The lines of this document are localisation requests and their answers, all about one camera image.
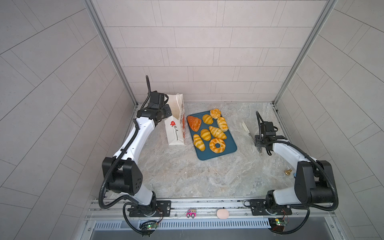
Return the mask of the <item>white slotted tongs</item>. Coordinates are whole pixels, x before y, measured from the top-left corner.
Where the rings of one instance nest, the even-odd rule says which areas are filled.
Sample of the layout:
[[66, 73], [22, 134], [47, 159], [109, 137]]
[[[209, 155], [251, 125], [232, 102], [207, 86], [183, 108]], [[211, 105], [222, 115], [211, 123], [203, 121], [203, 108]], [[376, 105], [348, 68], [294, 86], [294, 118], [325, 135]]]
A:
[[258, 147], [258, 146], [256, 145], [255, 136], [253, 136], [253, 135], [251, 134], [251, 132], [250, 132], [250, 130], [248, 129], [248, 127], [247, 127], [247, 125], [245, 124], [245, 122], [242, 122], [242, 126], [243, 126], [243, 128], [245, 129], [245, 131], [247, 132], [247, 134], [249, 135], [249, 137], [251, 138], [251, 140], [252, 140], [254, 146], [257, 147], [257, 150], [258, 150], [258, 152], [259, 152], [259, 155], [260, 155], [260, 156], [263, 156], [264, 154], [263, 154], [263, 152], [262, 152], [261, 147]]

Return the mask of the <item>white paper gift bag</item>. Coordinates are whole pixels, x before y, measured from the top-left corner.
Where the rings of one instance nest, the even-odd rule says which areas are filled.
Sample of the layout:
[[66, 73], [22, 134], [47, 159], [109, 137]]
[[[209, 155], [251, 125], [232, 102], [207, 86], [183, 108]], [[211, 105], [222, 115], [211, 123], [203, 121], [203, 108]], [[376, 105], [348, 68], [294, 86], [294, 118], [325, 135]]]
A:
[[168, 144], [184, 145], [186, 125], [183, 94], [169, 95], [168, 104], [172, 112], [172, 115], [165, 119]]

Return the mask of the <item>ring donut bread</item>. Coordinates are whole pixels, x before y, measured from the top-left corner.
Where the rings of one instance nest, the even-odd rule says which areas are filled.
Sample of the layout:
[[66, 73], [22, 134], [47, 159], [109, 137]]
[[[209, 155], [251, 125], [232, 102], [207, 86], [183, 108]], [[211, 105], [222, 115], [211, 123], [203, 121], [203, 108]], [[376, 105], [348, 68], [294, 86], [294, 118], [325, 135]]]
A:
[[220, 154], [225, 151], [226, 143], [224, 140], [219, 138], [211, 139], [209, 143], [210, 150], [215, 154]]

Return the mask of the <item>striped long bread front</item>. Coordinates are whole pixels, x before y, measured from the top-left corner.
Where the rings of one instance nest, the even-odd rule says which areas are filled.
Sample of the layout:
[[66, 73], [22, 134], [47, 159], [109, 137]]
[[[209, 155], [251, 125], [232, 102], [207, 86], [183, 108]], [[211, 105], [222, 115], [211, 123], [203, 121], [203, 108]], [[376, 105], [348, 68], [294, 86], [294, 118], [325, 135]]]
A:
[[195, 135], [193, 136], [193, 143], [194, 143], [194, 146], [195, 146], [197, 149], [199, 149], [201, 152], [205, 151], [206, 146], [205, 146], [205, 144], [204, 144], [202, 138], [201, 138], [199, 135], [195, 134]]

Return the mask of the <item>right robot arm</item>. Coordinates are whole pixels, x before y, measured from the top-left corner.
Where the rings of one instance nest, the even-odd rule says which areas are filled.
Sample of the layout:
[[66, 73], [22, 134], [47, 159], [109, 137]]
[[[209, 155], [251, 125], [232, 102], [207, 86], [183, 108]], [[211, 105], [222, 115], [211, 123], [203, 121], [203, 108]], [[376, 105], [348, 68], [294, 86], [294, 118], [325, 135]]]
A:
[[283, 136], [256, 135], [255, 146], [265, 148], [268, 154], [272, 151], [279, 154], [296, 172], [293, 187], [268, 191], [265, 202], [268, 210], [285, 205], [297, 209], [312, 207], [327, 212], [338, 208], [339, 196], [329, 162], [315, 160]]

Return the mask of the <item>red-brown triangular bread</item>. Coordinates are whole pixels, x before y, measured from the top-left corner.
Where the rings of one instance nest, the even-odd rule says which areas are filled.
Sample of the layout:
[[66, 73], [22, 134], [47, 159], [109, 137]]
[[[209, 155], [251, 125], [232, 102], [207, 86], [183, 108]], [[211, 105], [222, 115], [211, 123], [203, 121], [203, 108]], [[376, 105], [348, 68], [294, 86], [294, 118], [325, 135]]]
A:
[[187, 121], [190, 129], [194, 132], [197, 132], [200, 129], [202, 124], [202, 120], [194, 116], [188, 116]]

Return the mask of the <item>striped bread right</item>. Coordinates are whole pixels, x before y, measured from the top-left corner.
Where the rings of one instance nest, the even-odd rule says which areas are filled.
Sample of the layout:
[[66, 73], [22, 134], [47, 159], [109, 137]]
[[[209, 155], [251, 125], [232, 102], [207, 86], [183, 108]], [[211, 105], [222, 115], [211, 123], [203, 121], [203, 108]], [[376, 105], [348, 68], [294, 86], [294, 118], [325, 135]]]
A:
[[224, 117], [218, 117], [217, 119], [217, 124], [219, 126], [219, 128], [223, 131], [223, 132], [226, 132], [228, 131], [228, 124], [227, 124], [227, 121]]

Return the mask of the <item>croissant bread centre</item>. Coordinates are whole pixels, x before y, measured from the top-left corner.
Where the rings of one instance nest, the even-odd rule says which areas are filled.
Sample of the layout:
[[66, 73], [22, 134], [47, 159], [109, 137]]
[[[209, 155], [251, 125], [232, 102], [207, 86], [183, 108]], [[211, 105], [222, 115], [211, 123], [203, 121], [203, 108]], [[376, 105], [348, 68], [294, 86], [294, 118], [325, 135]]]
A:
[[209, 131], [214, 138], [218, 138], [222, 140], [227, 139], [227, 136], [220, 128], [209, 126]]

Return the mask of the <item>small brass bell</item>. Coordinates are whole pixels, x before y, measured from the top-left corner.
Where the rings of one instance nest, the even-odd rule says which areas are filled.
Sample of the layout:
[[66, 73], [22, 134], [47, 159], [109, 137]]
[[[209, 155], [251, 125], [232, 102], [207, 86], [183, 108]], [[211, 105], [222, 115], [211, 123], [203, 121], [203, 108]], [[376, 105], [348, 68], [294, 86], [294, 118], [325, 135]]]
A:
[[285, 174], [287, 175], [287, 176], [290, 176], [291, 175], [291, 173], [292, 173], [292, 169], [288, 169], [288, 170], [285, 170]]

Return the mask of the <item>small striped bun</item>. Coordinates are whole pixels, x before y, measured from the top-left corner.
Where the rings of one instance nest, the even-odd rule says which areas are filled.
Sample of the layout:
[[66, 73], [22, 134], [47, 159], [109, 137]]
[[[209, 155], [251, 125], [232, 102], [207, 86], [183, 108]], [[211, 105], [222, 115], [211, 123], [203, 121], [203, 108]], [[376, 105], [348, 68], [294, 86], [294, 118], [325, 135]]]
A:
[[200, 136], [204, 141], [210, 141], [212, 139], [211, 132], [208, 129], [202, 129]]
[[214, 122], [211, 115], [203, 115], [202, 119], [203, 119], [203, 122], [207, 125], [211, 125]]

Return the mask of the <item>circuit board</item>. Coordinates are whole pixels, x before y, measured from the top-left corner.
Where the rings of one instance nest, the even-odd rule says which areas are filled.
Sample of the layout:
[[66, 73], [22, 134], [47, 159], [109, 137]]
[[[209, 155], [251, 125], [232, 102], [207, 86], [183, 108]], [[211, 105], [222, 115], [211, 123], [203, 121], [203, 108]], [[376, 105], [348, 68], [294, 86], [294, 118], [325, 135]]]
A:
[[147, 221], [140, 225], [141, 231], [154, 231], [159, 226], [157, 221]]
[[285, 230], [285, 227], [288, 225], [288, 221], [287, 220], [283, 220], [283, 219], [277, 219], [277, 218], [273, 218], [273, 219], [268, 219], [269, 220], [269, 224], [271, 226], [270, 230], [271, 231], [276, 231], [276, 232], [283, 232]]

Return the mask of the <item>pink toy car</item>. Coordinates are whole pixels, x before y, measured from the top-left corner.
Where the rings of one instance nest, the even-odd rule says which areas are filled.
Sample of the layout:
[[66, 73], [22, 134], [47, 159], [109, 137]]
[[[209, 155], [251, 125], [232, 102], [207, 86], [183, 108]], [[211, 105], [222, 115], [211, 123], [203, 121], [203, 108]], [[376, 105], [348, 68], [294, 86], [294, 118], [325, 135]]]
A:
[[189, 209], [187, 210], [186, 217], [187, 218], [192, 218], [194, 219], [197, 215], [197, 210], [196, 209]]

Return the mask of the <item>left circuit board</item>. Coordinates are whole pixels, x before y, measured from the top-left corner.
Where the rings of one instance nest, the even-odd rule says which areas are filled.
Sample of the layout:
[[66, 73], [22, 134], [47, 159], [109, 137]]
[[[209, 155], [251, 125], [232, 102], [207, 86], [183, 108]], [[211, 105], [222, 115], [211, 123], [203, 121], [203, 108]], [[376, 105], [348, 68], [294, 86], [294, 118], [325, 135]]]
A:
[[154, 231], [159, 226], [157, 221], [147, 221], [140, 225], [141, 231]]

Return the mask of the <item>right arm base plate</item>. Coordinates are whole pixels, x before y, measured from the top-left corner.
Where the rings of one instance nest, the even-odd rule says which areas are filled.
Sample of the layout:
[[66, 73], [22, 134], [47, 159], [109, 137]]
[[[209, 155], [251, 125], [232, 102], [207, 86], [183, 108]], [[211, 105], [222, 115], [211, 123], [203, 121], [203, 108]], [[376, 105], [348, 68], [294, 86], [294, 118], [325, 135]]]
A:
[[282, 216], [292, 215], [292, 209], [287, 205], [267, 205], [266, 200], [249, 200], [249, 208], [253, 216]]

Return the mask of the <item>aluminium rail frame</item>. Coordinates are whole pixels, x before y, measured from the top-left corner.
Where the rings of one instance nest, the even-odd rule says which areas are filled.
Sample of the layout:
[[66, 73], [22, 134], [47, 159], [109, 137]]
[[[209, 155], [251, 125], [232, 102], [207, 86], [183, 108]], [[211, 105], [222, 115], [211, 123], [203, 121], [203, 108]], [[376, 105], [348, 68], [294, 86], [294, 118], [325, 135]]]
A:
[[[257, 198], [170, 198], [158, 201], [171, 201], [169, 217], [131, 218], [127, 209], [133, 207], [121, 201], [107, 210], [102, 210], [97, 201], [92, 201], [85, 219], [81, 224], [82, 234], [90, 236], [94, 231], [140, 230], [140, 225], [147, 221], [157, 221], [155, 230], [226, 230], [226, 229], [270, 229], [268, 219], [283, 219], [289, 223], [285, 230], [297, 227], [306, 216], [306, 210], [292, 209], [292, 215], [253, 216], [249, 208], [249, 200]], [[189, 209], [196, 209], [194, 219], [187, 218]], [[229, 218], [221, 220], [217, 217], [218, 209], [227, 209]]]

